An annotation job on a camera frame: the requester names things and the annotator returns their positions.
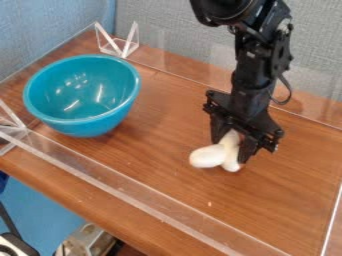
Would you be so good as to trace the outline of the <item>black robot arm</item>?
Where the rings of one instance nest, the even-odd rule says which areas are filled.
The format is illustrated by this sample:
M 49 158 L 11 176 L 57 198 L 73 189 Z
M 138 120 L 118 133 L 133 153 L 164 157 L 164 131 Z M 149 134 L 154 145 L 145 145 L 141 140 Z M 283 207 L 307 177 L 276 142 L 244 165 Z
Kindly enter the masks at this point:
M 272 152 L 284 130 L 268 114 L 275 85 L 285 83 L 292 54 L 291 10 L 283 0 L 189 0 L 194 17 L 208 27 L 224 26 L 234 36 L 236 67 L 228 93 L 209 90 L 202 110 L 210 118 L 210 140 L 226 132 L 242 135 L 237 162 L 260 149 Z

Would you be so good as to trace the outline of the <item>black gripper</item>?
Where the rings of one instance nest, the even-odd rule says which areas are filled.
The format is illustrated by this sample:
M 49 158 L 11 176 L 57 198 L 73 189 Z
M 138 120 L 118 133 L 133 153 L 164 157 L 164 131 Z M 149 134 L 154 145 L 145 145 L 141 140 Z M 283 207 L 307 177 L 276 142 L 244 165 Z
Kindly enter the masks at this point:
M 244 135 L 237 152 L 237 162 L 245 164 L 249 157 L 264 148 L 277 149 L 283 129 L 271 119 L 268 105 L 275 84 L 246 89 L 233 86 L 229 93 L 208 90 L 202 110 L 209 115 L 210 141 L 217 144 L 230 129 Z

